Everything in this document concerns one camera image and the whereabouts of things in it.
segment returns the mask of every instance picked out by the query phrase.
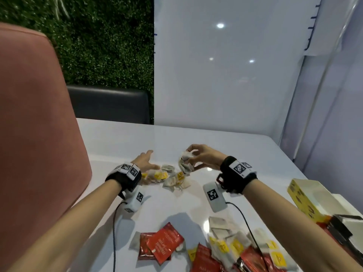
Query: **black chair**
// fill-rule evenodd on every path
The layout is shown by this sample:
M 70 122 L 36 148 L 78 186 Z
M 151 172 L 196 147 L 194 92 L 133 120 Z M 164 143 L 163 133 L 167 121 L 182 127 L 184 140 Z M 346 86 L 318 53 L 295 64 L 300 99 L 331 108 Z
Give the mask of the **black chair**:
M 67 85 L 76 117 L 150 124 L 145 91 Z

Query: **artificial grass wall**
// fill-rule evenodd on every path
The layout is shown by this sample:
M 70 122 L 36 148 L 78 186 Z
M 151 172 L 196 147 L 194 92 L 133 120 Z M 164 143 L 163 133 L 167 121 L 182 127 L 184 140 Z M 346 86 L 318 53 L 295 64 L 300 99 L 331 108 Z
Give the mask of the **artificial grass wall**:
M 69 18 L 59 0 L 0 0 L 0 21 L 46 34 L 57 52 L 67 84 L 147 91 L 153 121 L 153 0 L 63 3 Z

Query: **white table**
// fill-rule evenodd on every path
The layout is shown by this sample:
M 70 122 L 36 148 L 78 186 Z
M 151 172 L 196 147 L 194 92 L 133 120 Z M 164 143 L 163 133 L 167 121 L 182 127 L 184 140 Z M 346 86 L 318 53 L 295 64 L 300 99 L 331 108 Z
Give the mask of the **white table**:
M 271 138 L 261 135 L 229 133 L 110 122 L 78 118 L 79 128 L 92 166 L 92 180 L 81 198 L 104 182 L 109 171 L 141 152 L 154 150 L 151 162 L 170 164 L 176 168 L 182 151 L 193 143 L 207 144 L 257 169 L 258 178 L 292 202 L 287 187 L 292 178 L 305 178 Z M 124 210 L 116 216 L 116 271 L 189 271 L 185 255 L 173 255 L 172 261 L 159 266 L 156 261 L 137 261 L 138 252 L 129 250 L 135 231 L 156 232 L 167 222 L 183 235 L 187 247 L 205 244 L 210 215 L 233 218 L 246 229 L 242 216 L 233 206 L 213 213 L 203 192 L 205 183 L 215 180 L 217 171 L 201 169 L 192 173 L 192 186 L 174 193 L 162 185 L 147 186 L 147 200 L 130 215 Z M 243 196 L 224 193 L 226 201 L 240 207 L 252 229 L 261 227 L 273 237 Z M 77 256 L 71 272 L 110 272 L 113 266 L 112 215 L 119 204 L 116 198 L 93 235 Z

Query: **person's left hand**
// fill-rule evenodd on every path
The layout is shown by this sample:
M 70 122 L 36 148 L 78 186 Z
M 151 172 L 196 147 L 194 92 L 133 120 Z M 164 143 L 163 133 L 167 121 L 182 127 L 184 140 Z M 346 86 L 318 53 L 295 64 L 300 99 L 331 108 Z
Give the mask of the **person's left hand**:
M 146 153 L 141 153 L 137 158 L 135 158 L 132 163 L 136 164 L 141 170 L 142 173 L 146 172 L 150 169 L 158 170 L 160 169 L 160 166 L 156 164 L 150 164 L 150 156 L 152 154 L 153 150 L 149 150 Z

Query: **black cable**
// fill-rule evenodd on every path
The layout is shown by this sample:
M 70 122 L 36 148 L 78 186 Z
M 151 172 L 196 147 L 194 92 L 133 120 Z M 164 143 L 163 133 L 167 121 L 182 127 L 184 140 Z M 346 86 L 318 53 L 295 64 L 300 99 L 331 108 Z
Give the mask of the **black cable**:
M 255 242 L 255 244 L 256 244 L 256 246 L 257 246 L 257 248 L 258 248 L 258 250 L 259 250 L 259 253 L 261 254 L 262 260 L 263 260 L 263 261 L 264 261 L 264 263 L 265 263 L 266 270 L 267 270 L 267 272 L 269 272 L 270 270 L 269 270 L 268 265 L 267 265 L 267 263 L 266 263 L 266 261 L 265 261 L 264 255 L 262 254 L 261 248 L 258 246 L 257 241 L 256 241 L 256 239 L 254 238 L 254 236 L 253 236 L 253 234 L 252 234 L 252 231 L 251 231 L 251 229 L 249 228 L 248 223 L 247 223 L 247 220 L 246 220 L 245 216 L 243 215 L 242 211 L 241 211 L 241 210 L 237 207 L 237 205 L 235 205 L 234 203 L 232 203 L 232 202 L 227 202 L 227 201 L 226 201 L 226 203 L 227 203 L 227 204 L 232 204 L 234 207 L 236 207 L 236 208 L 238 209 L 238 211 L 241 213 L 241 215 L 243 216 L 243 219 L 245 220 L 245 223 L 246 223 L 246 225 L 247 225 L 248 231 L 250 231 L 251 237 L 252 237 L 253 241 Z
M 114 218 L 113 218 L 113 224 L 112 224 L 112 234 L 113 234 L 113 240 L 114 240 L 114 269 L 113 269 L 113 272 L 115 272 L 116 270 L 116 238 L 115 238 L 115 219 L 116 219 L 116 212 L 117 212 L 117 209 L 120 207 L 121 204 L 127 204 L 126 201 L 122 201 L 117 207 L 116 207 L 116 210 L 115 210 L 115 213 L 114 213 Z

